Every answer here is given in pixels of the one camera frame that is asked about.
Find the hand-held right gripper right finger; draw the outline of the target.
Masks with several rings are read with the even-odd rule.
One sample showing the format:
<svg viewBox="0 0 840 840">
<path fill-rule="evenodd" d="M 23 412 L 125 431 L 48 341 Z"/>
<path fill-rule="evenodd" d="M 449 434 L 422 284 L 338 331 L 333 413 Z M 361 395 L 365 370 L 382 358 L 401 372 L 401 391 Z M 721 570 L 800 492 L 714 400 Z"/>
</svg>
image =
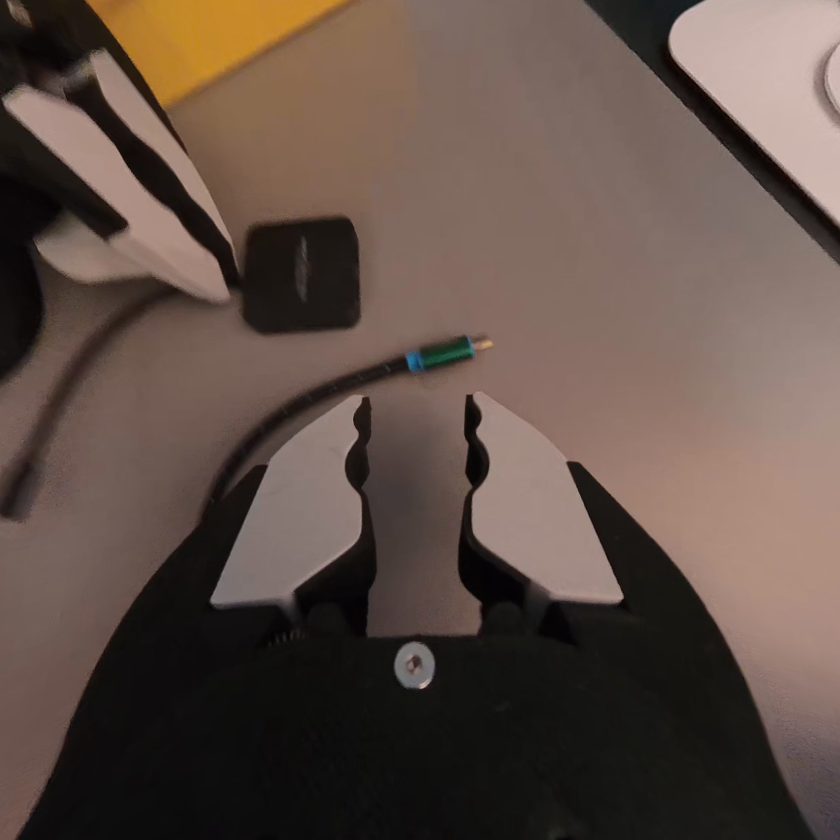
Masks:
<svg viewBox="0 0 840 840">
<path fill-rule="evenodd" d="M 466 398 L 465 440 L 458 574 L 482 620 L 509 604 L 538 631 L 555 605 L 620 606 L 623 589 L 556 445 L 484 392 Z"/>
</svg>

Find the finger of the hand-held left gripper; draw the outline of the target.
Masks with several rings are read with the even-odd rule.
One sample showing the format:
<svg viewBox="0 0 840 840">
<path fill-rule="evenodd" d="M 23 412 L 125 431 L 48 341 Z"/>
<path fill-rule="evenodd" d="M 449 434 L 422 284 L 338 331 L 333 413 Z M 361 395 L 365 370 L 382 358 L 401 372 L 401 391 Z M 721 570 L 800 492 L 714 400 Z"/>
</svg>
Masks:
<svg viewBox="0 0 840 840">
<path fill-rule="evenodd" d="M 104 239 L 119 255 L 120 269 L 131 264 L 140 273 L 208 302 L 229 299 L 216 257 L 141 185 L 118 147 L 84 111 L 27 85 L 14 89 L 3 105 L 124 219 L 125 227 Z"/>
<path fill-rule="evenodd" d="M 236 287 L 233 243 L 203 178 L 165 115 L 149 104 L 105 49 L 86 55 L 86 114 L 115 144 L 146 191 L 215 258 L 225 285 Z"/>
</svg>

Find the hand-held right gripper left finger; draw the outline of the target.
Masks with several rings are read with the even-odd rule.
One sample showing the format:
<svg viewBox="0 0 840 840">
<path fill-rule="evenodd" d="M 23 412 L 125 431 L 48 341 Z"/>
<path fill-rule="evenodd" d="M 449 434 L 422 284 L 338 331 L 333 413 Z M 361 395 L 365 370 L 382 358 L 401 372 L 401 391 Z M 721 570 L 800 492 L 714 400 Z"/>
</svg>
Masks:
<svg viewBox="0 0 840 840">
<path fill-rule="evenodd" d="M 376 547 L 364 484 L 370 467 L 371 401 L 351 395 L 299 431 L 269 460 L 212 607 L 279 608 L 300 625 L 337 606 L 366 635 Z"/>
</svg>

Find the black hdmi cable green plug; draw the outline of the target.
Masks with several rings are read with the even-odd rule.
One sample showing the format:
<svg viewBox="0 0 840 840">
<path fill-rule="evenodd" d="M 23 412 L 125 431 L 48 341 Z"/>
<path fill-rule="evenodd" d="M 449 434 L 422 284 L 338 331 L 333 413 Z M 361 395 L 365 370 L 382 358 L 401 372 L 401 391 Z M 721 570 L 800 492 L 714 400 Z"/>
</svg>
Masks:
<svg viewBox="0 0 840 840">
<path fill-rule="evenodd" d="M 485 335 L 459 335 L 343 374 L 293 396 L 261 419 L 228 454 L 206 494 L 200 520 L 204 520 L 224 499 L 249 458 L 286 422 L 331 398 L 351 394 L 377 382 L 401 375 L 424 375 L 474 360 L 492 345 L 492 340 Z"/>
</svg>

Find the black adapter hub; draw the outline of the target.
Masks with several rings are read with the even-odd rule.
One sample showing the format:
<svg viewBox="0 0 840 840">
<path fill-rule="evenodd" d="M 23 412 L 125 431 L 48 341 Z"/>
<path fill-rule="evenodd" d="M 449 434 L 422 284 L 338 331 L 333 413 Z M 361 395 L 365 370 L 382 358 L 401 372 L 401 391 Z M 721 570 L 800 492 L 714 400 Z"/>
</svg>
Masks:
<svg viewBox="0 0 840 840">
<path fill-rule="evenodd" d="M 264 335 L 354 328 L 361 318 L 359 239 L 345 216 L 253 226 L 241 307 Z"/>
</svg>

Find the yellow plastic bin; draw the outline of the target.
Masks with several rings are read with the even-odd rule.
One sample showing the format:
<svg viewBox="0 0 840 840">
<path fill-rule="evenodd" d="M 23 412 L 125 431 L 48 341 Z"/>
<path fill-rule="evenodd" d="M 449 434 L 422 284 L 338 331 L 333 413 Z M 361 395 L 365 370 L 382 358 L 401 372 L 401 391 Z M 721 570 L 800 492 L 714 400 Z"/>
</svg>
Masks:
<svg viewBox="0 0 840 840">
<path fill-rule="evenodd" d="M 347 1 L 90 1 L 165 107 L 242 67 Z"/>
</svg>

